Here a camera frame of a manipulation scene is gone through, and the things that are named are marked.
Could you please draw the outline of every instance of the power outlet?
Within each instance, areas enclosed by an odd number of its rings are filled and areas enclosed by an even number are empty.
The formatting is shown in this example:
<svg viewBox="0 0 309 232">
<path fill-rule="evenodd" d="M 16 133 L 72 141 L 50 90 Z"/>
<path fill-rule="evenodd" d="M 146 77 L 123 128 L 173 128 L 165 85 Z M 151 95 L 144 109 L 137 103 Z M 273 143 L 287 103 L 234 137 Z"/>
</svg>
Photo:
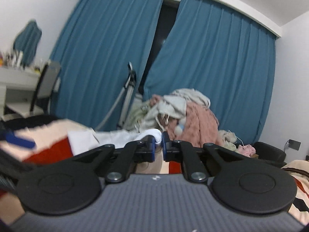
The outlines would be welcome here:
<svg viewBox="0 0 309 232">
<path fill-rule="evenodd" d="M 300 147 L 300 142 L 296 140 L 289 139 L 289 147 L 298 151 Z"/>
</svg>

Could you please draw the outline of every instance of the cable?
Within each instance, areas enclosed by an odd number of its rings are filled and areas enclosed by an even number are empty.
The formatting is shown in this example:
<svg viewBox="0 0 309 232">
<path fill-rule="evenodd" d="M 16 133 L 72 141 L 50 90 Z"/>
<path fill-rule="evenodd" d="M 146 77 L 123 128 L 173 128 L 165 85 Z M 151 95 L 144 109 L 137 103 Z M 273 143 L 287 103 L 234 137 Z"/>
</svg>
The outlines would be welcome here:
<svg viewBox="0 0 309 232">
<path fill-rule="evenodd" d="M 100 124 L 98 124 L 98 126 L 95 128 L 95 131 L 99 131 L 106 123 L 106 121 L 109 119 L 109 117 L 111 116 L 111 114 L 113 113 L 114 109 L 116 108 L 116 106 L 118 105 L 119 101 L 121 100 L 121 97 L 123 95 L 123 93 L 125 92 L 125 88 L 123 87 L 115 101 L 115 103 L 112 105 L 111 109 L 109 110 L 109 112 L 107 113 L 107 115 L 105 116 L 105 118 L 101 121 Z"/>
<path fill-rule="evenodd" d="M 233 132 L 231 132 L 230 130 L 228 130 L 228 132 L 233 133 Z M 235 135 L 236 138 L 238 138 L 238 137 L 236 136 L 236 134 L 234 134 L 234 135 Z M 238 139 L 241 141 L 241 143 L 243 144 L 243 147 L 244 147 L 243 141 L 242 141 L 240 138 L 238 138 Z"/>
<path fill-rule="evenodd" d="M 284 145 L 284 148 L 283 148 L 283 151 L 285 152 L 285 147 L 286 147 L 286 144 L 288 144 L 289 140 L 285 143 Z"/>
<path fill-rule="evenodd" d="M 118 128 L 119 129 L 122 129 L 122 127 L 125 123 L 125 120 L 126 120 L 126 117 L 127 117 L 127 114 L 128 114 L 128 110 L 129 110 L 129 106 L 130 106 L 130 102 L 131 102 L 131 98 L 132 98 L 132 94 L 133 94 L 133 90 L 134 90 L 133 86 L 128 86 L 125 101 L 123 103 L 122 110 L 121 110 L 121 113 L 120 113 L 120 118 L 119 118 L 119 121 L 118 121 Z"/>
</svg>

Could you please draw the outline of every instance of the gray base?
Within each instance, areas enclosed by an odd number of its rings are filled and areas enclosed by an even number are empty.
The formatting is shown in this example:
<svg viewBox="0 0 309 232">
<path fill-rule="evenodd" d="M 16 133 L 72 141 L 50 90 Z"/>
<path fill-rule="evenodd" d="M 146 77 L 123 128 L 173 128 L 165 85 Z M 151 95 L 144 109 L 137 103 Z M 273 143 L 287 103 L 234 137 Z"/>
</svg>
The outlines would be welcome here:
<svg viewBox="0 0 309 232">
<path fill-rule="evenodd" d="M 207 186 L 189 183 L 181 174 L 132 174 L 124 183 L 105 187 L 93 204 L 79 212 L 60 217 L 27 212 L 11 228 L 15 232 L 295 232 L 303 225 L 287 212 L 259 217 L 233 212 L 218 203 Z"/>
</svg>

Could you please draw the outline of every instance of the pink towel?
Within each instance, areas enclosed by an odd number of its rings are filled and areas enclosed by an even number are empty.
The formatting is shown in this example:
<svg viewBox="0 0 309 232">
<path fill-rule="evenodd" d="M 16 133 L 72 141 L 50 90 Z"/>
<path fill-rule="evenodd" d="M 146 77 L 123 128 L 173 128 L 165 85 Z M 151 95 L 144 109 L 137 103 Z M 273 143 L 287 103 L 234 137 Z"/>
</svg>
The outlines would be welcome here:
<svg viewBox="0 0 309 232">
<path fill-rule="evenodd" d="M 211 142 L 221 145 L 218 140 L 219 122 L 210 109 L 187 102 L 186 125 L 181 135 L 175 135 L 174 129 L 177 119 L 170 119 L 165 127 L 171 140 L 183 140 L 190 142 L 194 147 L 203 147 L 204 143 Z"/>
<path fill-rule="evenodd" d="M 237 148 L 238 152 L 244 156 L 250 157 L 255 154 L 255 148 L 251 145 L 242 146 L 239 145 Z"/>
</svg>

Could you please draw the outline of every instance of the red fabric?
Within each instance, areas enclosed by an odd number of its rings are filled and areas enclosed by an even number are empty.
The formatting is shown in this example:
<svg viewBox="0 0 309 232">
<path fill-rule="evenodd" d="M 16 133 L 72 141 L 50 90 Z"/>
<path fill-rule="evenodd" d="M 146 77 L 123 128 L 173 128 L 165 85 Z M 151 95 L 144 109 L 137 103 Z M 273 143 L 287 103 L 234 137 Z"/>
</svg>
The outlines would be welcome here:
<svg viewBox="0 0 309 232">
<path fill-rule="evenodd" d="M 175 161 L 170 161 L 168 165 L 168 173 L 181 173 L 181 166 L 180 163 L 175 162 Z"/>
<path fill-rule="evenodd" d="M 294 181 L 296 182 L 296 185 L 299 187 L 299 189 L 303 193 L 305 193 L 307 195 L 307 197 L 309 198 L 309 194 L 305 191 L 304 187 L 302 186 L 302 183 L 298 179 L 296 179 L 296 178 L 294 178 Z"/>
<path fill-rule="evenodd" d="M 29 158 L 23 160 L 23 162 L 31 162 L 35 164 L 52 164 L 61 160 L 65 160 L 73 157 L 69 139 L 65 138 L 53 144 L 50 149 L 41 151 L 40 153 L 34 154 Z M 0 190 L 0 198 L 6 192 Z"/>
</svg>

